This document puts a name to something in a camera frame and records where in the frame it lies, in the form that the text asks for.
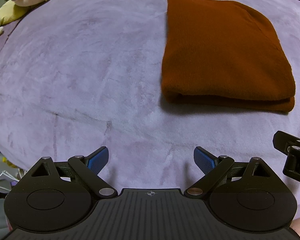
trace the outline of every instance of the triangular cutout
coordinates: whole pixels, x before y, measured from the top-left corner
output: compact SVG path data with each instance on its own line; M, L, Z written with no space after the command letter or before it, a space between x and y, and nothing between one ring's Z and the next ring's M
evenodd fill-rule
M37 170L32 174L32 177L49 176L49 169L46 163L41 163Z
M256 165L254 166L252 175L253 176L259 176L259 177L270 177L268 172L259 163L256 163Z

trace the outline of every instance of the black bracket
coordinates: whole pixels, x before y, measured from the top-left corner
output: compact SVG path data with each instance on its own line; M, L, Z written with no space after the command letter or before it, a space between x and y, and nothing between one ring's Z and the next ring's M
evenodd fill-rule
M287 155L282 173L300 182L300 138L277 131L273 137L273 146Z
M87 216L100 199L118 196L117 190L98 176L108 160L106 147L67 162L54 163L51 157L42 157L5 199L10 225L36 231L60 230ZM61 177L69 177L71 182Z

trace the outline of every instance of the fleece blanket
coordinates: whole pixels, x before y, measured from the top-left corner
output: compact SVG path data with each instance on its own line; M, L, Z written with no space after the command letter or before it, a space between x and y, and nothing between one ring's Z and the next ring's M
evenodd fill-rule
M203 175L196 146L242 162L259 156L300 206L300 183L282 174L286 156L272 146L277 130L300 138L300 1L235 1L265 15L278 34L296 81L289 114L167 103L167 0L50 0L0 52L0 151L29 169L42 156L66 161L107 146L99 175L118 191L186 189Z
M6 44L9 35L13 32L20 21L21 19L18 19L3 26L3 33L0 35L0 51Z

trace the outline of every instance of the black gripper base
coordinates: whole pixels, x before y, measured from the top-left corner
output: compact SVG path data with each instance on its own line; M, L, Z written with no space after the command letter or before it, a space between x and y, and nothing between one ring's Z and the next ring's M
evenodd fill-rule
M199 199L179 189L123 189L98 202L90 216L72 228L55 233L15 229L5 240L298 240L288 228L254 234L218 221Z

